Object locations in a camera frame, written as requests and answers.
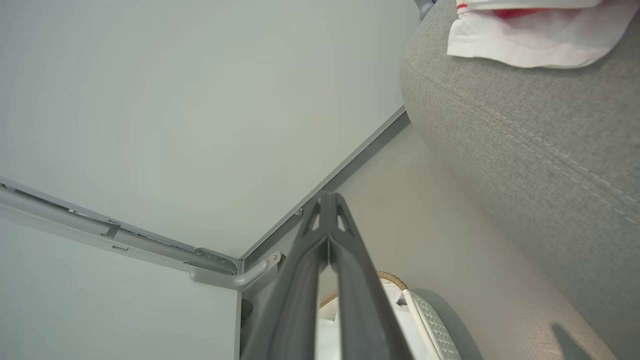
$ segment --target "gray fabric sofa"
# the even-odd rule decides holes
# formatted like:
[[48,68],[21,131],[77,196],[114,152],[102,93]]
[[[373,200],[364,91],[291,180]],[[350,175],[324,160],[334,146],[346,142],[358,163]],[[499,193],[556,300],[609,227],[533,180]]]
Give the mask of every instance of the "gray fabric sofa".
[[440,0],[401,67],[407,114],[620,360],[640,358],[640,17],[573,70],[446,55]]

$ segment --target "white floor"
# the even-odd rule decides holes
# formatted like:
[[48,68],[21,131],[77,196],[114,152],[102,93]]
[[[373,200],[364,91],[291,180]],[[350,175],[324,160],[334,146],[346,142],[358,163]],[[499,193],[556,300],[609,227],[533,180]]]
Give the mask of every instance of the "white floor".
[[[412,126],[338,192],[376,268],[398,276],[438,311],[464,360],[615,358],[565,297],[448,178]],[[296,231],[273,249],[287,254]],[[328,268],[319,296],[336,285]],[[249,298],[255,309],[243,342],[272,287]]]

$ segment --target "sofa seam stitching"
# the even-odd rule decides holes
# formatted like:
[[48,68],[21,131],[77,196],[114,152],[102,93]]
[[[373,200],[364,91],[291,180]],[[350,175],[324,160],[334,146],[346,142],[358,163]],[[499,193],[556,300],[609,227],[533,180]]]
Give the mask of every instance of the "sofa seam stitching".
[[[409,65],[409,67],[411,67],[411,69],[417,73],[417,71],[411,66]],[[587,190],[591,195],[594,195],[600,202],[603,202],[605,205],[608,205],[610,208],[612,208],[613,210],[615,210],[615,212],[619,213],[620,215],[624,216],[625,219],[629,222],[631,222],[632,224],[637,225],[638,222],[636,222],[635,220],[629,218],[627,216],[627,214],[625,212],[623,212],[622,210],[616,208],[613,204],[611,204],[610,202],[606,201],[605,199],[602,198],[601,195],[598,195],[597,193],[595,193],[593,190],[589,189],[585,184],[583,184],[582,182],[580,182],[579,180],[577,180],[576,178],[574,178],[573,176],[571,176],[569,173],[563,171],[560,167],[558,167],[556,164],[553,164],[550,160],[544,158],[543,156],[541,156],[540,154],[538,154],[535,150],[531,149],[530,146],[527,146],[526,144],[524,144],[522,141],[518,140],[517,138],[515,138],[513,135],[507,133],[505,130],[503,130],[501,127],[499,127],[498,125],[494,124],[492,121],[488,120],[487,118],[485,118],[484,116],[480,115],[478,112],[474,111],[473,109],[471,109],[470,107],[468,107],[466,104],[464,104],[463,102],[461,102],[460,100],[455,99],[455,97],[453,97],[451,94],[448,94],[447,92],[444,92],[443,90],[438,89],[438,87],[441,86],[436,86],[434,87],[434,90],[436,90],[437,92],[440,92],[442,95],[445,95],[447,97],[450,97],[451,99],[456,100],[458,103],[460,103],[463,107],[465,107],[466,109],[468,109],[469,111],[471,111],[472,113],[476,114],[477,116],[481,117],[484,121],[486,121],[487,123],[491,124],[492,126],[496,127],[498,130],[502,131],[506,136],[512,138],[515,142],[519,143],[520,145],[522,145],[525,149],[527,149],[528,151],[532,152],[533,154],[535,154],[538,158],[544,160],[544,162],[550,164],[551,166],[553,166],[554,169],[560,171],[563,175],[565,175],[566,177],[568,177],[569,179],[571,179],[574,183],[580,184],[580,187]]]
[[[453,89],[455,91],[458,92],[458,94],[456,94],[458,97],[463,98],[463,92],[458,90],[457,88],[447,85],[443,82],[441,82],[440,80],[437,79],[431,79],[427,76],[425,76],[424,74],[420,73],[418,70],[416,70],[413,65],[411,63],[409,63],[408,61],[405,62],[405,64],[407,64],[407,66],[409,66],[409,68],[411,68],[414,73],[416,73],[416,75],[419,75],[420,77],[422,77],[423,79],[430,81],[432,84],[437,85],[436,83],[439,83],[440,85],[437,85],[441,88],[443,88],[444,90],[447,90],[448,92],[452,93],[453,92],[450,89]],[[610,189],[612,189],[614,192],[623,195],[624,198],[631,200],[632,202],[635,202],[636,204],[638,203],[638,200],[634,199],[633,197],[631,197],[629,194],[625,193],[624,191],[620,190],[619,188],[613,186],[610,182],[606,181],[605,179],[602,178],[602,176],[599,176],[597,174],[595,174],[594,172],[590,171],[588,168],[582,166],[580,163],[578,163],[577,161],[575,161],[574,159],[572,159],[571,156],[561,152],[557,147],[554,147],[553,145],[549,144],[548,142],[544,141],[542,138],[540,138],[539,136],[536,136],[535,134],[533,134],[532,132],[526,130],[524,127],[518,125],[516,122],[509,120],[507,117],[505,117],[504,115],[500,114],[499,112],[491,109],[490,107],[488,107],[487,105],[484,105],[483,103],[479,102],[478,100],[474,99],[473,97],[469,96],[469,95],[464,95],[464,97],[466,97],[467,99],[470,99],[476,103],[478,103],[479,105],[481,105],[484,109],[495,113],[496,115],[502,117],[504,120],[506,120],[507,122],[509,122],[510,124],[514,125],[515,127],[519,128],[520,130],[522,130],[524,133],[530,135],[531,137],[533,137],[536,141],[539,141],[541,143],[543,143],[545,146],[549,147],[550,149],[553,149],[554,151],[556,151],[558,154],[560,154],[562,157],[566,158],[567,160],[569,160],[571,163],[573,163],[574,165],[578,166],[581,170],[585,171],[587,174],[590,174],[591,176],[593,176],[597,181],[600,181],[601,183],[603,183],[604,185],[608,186]]]

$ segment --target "red and white towel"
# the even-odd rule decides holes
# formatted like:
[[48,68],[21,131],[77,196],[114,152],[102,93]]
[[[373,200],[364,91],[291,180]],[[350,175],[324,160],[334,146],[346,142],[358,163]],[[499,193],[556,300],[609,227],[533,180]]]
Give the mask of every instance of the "red and white towel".
[[606,55],[639,0],[457,0],[447,54],[571,69]]

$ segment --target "metal bracket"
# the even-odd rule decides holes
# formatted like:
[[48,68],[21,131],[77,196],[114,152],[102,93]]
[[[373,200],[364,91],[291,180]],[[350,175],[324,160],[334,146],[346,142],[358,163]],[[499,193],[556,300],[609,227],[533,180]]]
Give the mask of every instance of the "metal bracket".
[[245,271],[242,275],[224,275],[205,269],[193,269],[191,271],[191,280],[237,291],[244,291],[260,279],[260,277],[278,266],[281,259],[282,253],[276,251],[270,257],[260,261],[248,271]]
[[168,258],[179,260],[185,264],[212,270],[221,274],[237,275],[240,272],[240,269],[238,269],[231,261],[212,252],[202,252],[201,254],[199,252],[188,251],[179,247],[166,245],[160,241],[155,241],[140,234],[132,233],[126,229],[119,228],[112,239],[113,241],[124,245],[148,251],[153,254],[166,256]]
[[241,269],[238,268],[238,266],[233,261],[231,261],[230,259],[227,259],[225,256],[222,256],[215,251],[205,249],[203,247],[199,247],[199,248],[196,248],[193,252],[198,254],[198,256],[200,256],[203,259],[206,259],[208,261],[215,261],[222,265],[228,266],[229,268],[231,268],[232,273],[234,275],[242,273]]

